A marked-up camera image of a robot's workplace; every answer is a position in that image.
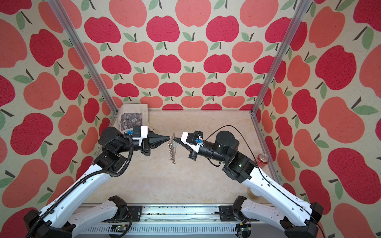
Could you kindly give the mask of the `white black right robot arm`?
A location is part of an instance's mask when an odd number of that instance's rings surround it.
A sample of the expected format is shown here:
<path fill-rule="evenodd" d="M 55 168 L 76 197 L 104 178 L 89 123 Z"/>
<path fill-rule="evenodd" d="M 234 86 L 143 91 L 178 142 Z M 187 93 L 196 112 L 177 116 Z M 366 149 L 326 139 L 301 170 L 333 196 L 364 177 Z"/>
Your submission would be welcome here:
<path fill-rule="evenodd" d="M 316 238 L 325 233 L 319 224 L 323 207 L 309 203 L 289 192 L 269 177 L 257 161 L 239 152 L 234 135 L 219 128 L 214 142 L 203 138 L 200 131 L 184 132 L 174 141 L 189 151 L 189 158 L 202 156 L 221 163 L 223 172 L 232 180 L 245 185 L 270 205 L 262 205 L 238 196 L 232 205 L 237 220 L 259 220 L 281 230 L 288 238 Z"/>

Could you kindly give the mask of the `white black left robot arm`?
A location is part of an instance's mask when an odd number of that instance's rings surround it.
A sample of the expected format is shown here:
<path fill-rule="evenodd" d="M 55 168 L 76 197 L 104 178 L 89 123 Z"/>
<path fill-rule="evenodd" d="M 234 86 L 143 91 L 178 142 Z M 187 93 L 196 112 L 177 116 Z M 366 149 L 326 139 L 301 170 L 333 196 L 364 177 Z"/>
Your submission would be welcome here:
<path fill-rule="evenodd" d="M 128 216 L 127 204 L 118 196 L 78 215 L 76 209 L 103 183 L 121 176 L 129 166 L 133 153 L 150 156 L 152 149 L 170 141 L 169 136 L 158 135 L 147 126 L 120 132 L 115 127 L 103 130 L 98 143 L 101 154 L 88 170 L 65 192 L 39 212 L 24 216 L 28 238 L 75 238 L 86 229 L 102 221 Z"/>

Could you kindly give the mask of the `cream printed canvas tote bag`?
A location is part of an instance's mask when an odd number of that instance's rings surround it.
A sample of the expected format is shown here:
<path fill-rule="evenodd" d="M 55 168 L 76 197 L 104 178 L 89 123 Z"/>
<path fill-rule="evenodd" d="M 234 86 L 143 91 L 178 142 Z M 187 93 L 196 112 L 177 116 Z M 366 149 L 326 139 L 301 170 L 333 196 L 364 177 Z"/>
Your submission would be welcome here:
<path fill-rule="evenodd" d="M 137 126 L 148 126 L 148 105 L 147 104 L 123 104 L 117 114 L 116 128 L 125 132 Z"/>

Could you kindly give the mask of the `red soda can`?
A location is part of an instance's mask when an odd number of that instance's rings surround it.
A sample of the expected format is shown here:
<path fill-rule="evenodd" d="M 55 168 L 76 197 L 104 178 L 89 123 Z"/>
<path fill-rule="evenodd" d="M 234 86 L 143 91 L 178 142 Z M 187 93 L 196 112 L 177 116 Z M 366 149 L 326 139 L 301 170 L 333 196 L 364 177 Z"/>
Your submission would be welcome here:
<path fill-rule="evenodd" d="M 257 156 L 257 164 L 260 168 L 264 168 L 269 163 L 269 156 L 267 154 L 259 154 Z"/>

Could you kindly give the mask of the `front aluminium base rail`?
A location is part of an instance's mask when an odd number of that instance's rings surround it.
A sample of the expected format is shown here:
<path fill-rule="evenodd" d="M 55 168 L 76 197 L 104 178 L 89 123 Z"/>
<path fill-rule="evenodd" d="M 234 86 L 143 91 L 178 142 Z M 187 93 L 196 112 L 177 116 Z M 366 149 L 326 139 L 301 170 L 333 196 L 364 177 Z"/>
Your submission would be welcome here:
<path fill-rule="evenodd" d="M 128 222 L 98 223 L 80 238 L 284 238 L 283 231 L 256 219 L 240 221 L 231 204 L 129 204 Z"/>

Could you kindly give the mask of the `left rear aluminium frame post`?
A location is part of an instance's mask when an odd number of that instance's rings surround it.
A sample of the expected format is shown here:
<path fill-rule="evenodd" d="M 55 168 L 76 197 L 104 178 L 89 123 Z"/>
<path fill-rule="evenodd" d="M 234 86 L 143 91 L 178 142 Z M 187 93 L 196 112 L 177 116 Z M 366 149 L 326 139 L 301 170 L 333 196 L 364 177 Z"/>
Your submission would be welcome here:
<path fill-rule="evenodd" d="M 94 83 L 96 84 L 98 90 L 100 91 L 100 94 L 102 95 L 108 107 L 110 108 L 111 113 L 113 115 L 116 115 L 118 113 L 118 108 L 116 107 L 115 102 L 113 101 L 110 93 L 108 92 L 108 89 L 102 77 L 97 71 L 95 64 L 93 63 L 93 60 L 91 59 L 90 54 L 88 53 L 86 47 L 84 46 L 79 35 L 77 34 L 76 29 L 74 25 L 72 24 L 69 15 L 66 13 L 61 1 L 53 0 L 53 1 L 48 1 L 48 3 L 51 6 L 55 16 L 57 17 L 64 31 L 68 35 L 68 38 L 71 40 L 79 57 L 84 63 L 88 73 L 94 80 Z"/>

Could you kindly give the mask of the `aluminium frame post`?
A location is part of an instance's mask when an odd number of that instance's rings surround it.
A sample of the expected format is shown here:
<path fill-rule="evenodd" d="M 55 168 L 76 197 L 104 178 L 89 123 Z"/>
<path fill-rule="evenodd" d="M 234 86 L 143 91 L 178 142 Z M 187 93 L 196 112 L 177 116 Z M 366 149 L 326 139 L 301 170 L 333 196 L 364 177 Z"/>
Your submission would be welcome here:
<path fill-rule="evenodd" d="M 275 74 L 277 73 L 280 64 L 283 60 L 283 56 L 286 54 L 286 52 L 291 49 L 291 41 L 293 40 L 303 18 L 306 14 L 306 11 L 308 11 L 308 7 L 313 1 L 311 0 L 305 0 L 305 1 L 298 1 L 298 6 L 296 7 L 296 10 L 294 12 L 293 17 L 291 18 L 290 25 L 285 33 L 285 36 L 279 46 L 279 49 L 277 50 L 277 53 L 274 57 L 273 63 L 269 69 L 268 74 L 265 77 L 263 86 L 260 90 L 260 93 L 258 97 L 256 98 L 255 104 L 253 106 L 253 109 L 250 112 L 251 117 L 253 118 L 257 110 L 260 108 L 261 103 L 264 100 L 264 97 L 267 93 L 267 90 L 269 89 L 270 83 L 274 79 Z"/>
<path fill-rule="evenodd" d="M 68 38 L 71 40 L 79 57 L 84 63 L 88 73 L 94 80 L 94 83 L 96 84 L 98 90 L 100 91 L 100 94 L 102 95 L 108 107 L 110 108 L 111 113 L 113 115 L 116 115 L 118 113 L 118 108 L 116 107 L 115 102 L 113 101 L 110 93 L 108 92 L 108 89 L 102 77 L 97 71 L 95 64 L 93 63 L 93 60 L 91 59 L 90 54 L 88 53 L 86 47 L 84 46 L 79 35 L 77 34 L 76 29 L 74 25 L 72 24 L 69 15 L 66 13 L 61 1 L 53 0 L 53 1 L 48 1 L 48 3 L 51 6 L 55 16 L 57 17 L 64 31 L 68 35 Z"/>

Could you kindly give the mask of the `right rear aluminium frame post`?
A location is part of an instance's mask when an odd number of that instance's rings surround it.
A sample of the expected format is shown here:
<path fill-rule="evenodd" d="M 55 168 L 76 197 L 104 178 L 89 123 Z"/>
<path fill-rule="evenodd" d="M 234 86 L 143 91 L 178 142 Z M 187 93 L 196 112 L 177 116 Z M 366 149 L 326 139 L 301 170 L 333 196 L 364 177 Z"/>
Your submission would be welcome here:
<path fill-rule="evenodd" d="M 291 41 L 293 40 L 303 18 L 306 14 L 306 11 L 308 11 L 308 7 L 313 1 L 311 0 L 305 0 L 305 1 L 298 1 L 298 6 L 296 7 L 296 10 L 294 12 L 293 17 L 291 18 L 290 25 L 285 33 L 285 36 L 279 46 L 279 49 L 277 50 L 277 53 L 274 57 L 273 63 L 269 69 L 268 74 L 265 77 L 263 86 L 260 90 L 260 93 L 258 97 L 256 98 L 255 104 L 253 106 L 253 109 L 250 112 L 251 117 L 253 118 L 257 110 L 260 108 L 261 103 L 264 100 L 264 97 L 267 93 L 267 90 L 269 89 L 270 83 L 274 79 L 275 74 L 277 73 L 280 64 L 283 60 L 283 56 L 286 54 L 286 52 L 291 49 Z"/>

